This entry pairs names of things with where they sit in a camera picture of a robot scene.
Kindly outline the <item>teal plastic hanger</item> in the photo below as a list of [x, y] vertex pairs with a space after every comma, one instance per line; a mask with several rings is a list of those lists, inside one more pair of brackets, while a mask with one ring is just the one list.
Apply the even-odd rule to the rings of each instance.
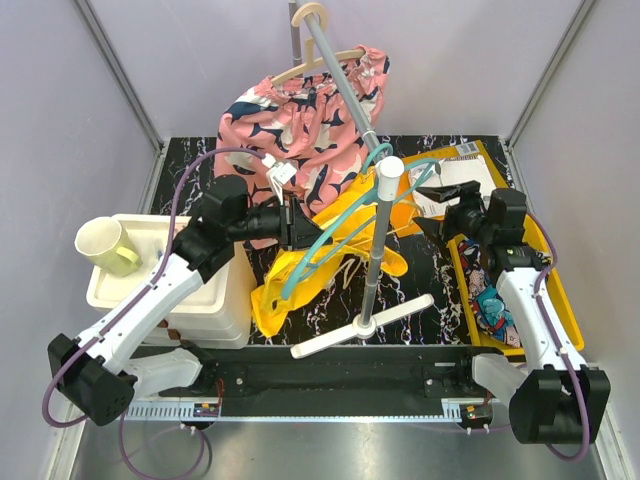
[[[365, 179], [368, 179], [371, 174], [378, 175], [377, 166], [371, 167], [371, 164], [374, 160], [377, 160], [380, 155], [383, 158], [387, 158], [393, 153], [393, 148], [390, 143], [385, 142], [379, 144], [366, 158], [364, 163], [362, 164], [361, 174], [365, 176]], [[394, 200], [393, 204], [396, 205], [403, 201], [407, 196], [409, 196], [412, 192], [414, 192], [418, 187], [420, 187], [430, 176], [435, 174], [436, 166], [439, 164], [439, 160], [437, 158], [422, 158], [419, 160], [410, 163], [405, 166], [405, 170], [409, 171], [413, 168], [424, 166], [422, 174], [416, 180], [413, 186], [410, 186], [404, 193], [399, 194]], [[372, 221], [376, 219], [376, 216], [369, 218], [365, 223], [361, 224], [357, 227], [351, 236], [348, 236], [340, 243], [338, 243], [329, 253], [327, 253], [321, 260], [317, 261], [313, 265], [310, 262], [313, 260], [313, 257], [316, 253], [325, 245], [325, 242], [331, 237], [333, 233], [337, 231], [337, 229], [353, 214], [356, 210], [363, 206], [372, 203], [374, 200], [378, 198], [378, 184], [375, 183], [374, 186], [367, 192], [365, 192], [361, 197], [359, 197], [351, 206], [349, 206], [343, 213], [341, 213], [336, 220], [334, 220], [328, 228], [320, 235], [320, 237], [312, 244], [311, 247], [307, 249], [307, 253], [304, 255], [302, 260], [295, 267], [293, 272], [289, 275], [284, 286], [281, 290], [281, 297], [284, 300], [288, 300], [296, 286], [306, 280], [316, 269], [326, 263], [335, 253], [337, 253], [341, 248], [343, 248], [349, 239], [351, 239], [357, 233], [360, 233], [366, 226], [368, 226]]]

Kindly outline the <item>yellow shorts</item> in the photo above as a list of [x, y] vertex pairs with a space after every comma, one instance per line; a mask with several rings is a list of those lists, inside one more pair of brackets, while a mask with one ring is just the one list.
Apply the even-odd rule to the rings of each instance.
[[[312, 220], [326, 230], [349, 206], [374, 186], [376, 176], [371, 174], [365, 179], [358, 174], [353, 182], [337, 199]], [[375, 216], [377, 199], [368, 205], [359, 207], [331, 236], [333, 242], [323, 246], [313, 257], [311, 265], [321, 260], [338, 243], [352, 235], [352, 232]], [[347, 244], [335, 253], [326, 263], [316, 269], [306, 280], [300, 282], [288, 300], [281, 297], [281, 290], [289, 275], [293, 272], [305, 253], [303, 251], [279, 250], [268, 273], [264, 276], [264, 284], [251, 292], [251, 306], [254, 322], [258, 330], [266, 337], [272, 337], [281, 330], [289, 312], [310, 303], [336, 275], [339, 267], [348, 254], [356, 255], [368, 261], [375, 232], [375, 220], [360, 233], [354, 235]]]

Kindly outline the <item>comic print shorts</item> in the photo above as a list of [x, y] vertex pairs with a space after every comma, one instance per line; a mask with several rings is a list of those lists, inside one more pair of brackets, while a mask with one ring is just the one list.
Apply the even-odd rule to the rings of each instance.
[[478, 328], [507, 347], [519, 348], [521, 341], [511, 312], [481, 266], [479, 245], [465, 239], [458, 243], [457, 252]]

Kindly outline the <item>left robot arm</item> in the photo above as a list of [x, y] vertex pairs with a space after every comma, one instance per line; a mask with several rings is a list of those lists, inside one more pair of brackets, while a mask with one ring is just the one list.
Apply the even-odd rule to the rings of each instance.
[[236, 243], [260, 239], [301, 251], [314, 243], [326, 245], [331, 236], [304, 214], [295, 197], [285, 202], [272, 197], [251, 206], [243, 178], [215, 179], [186, 227], [169, 233], [165, 253], [149, 277], [78, 336], [58, 334], [51, 340], [47, 354], [52, 380], [42, 401], [45, 421], [62, 425], [49, 412], [55, 391], [98, 426], [117, 419], [133, 400], [167, 389], [208, 394], [216, 372], [204, 364], [195, 345], [185, 342], [148, 358], [133, 354], [179, 303], [233, 259]]

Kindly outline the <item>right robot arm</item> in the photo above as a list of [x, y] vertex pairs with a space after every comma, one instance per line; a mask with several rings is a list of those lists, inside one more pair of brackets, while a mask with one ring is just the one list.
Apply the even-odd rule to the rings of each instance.
[[606, 373], [588, 366], [560, 321], [547, 284], [555, 264], [544, 263], [525, 241], [526, 196], [495, 189], [483, 201], [480, 184], [421, 187], [419, 193], [443, 203], [441, 220], [416, 224], [438, 246], [457, 235], [475, 242], [483, 268], [512, 315], [528, 366], [521, 371], [500, 354], [482, 354], [454, 371], [454, 384], [466, 396], [487, 389], [509, 410], [509, 422], [522, 444], [595, 442], [611, 392]]

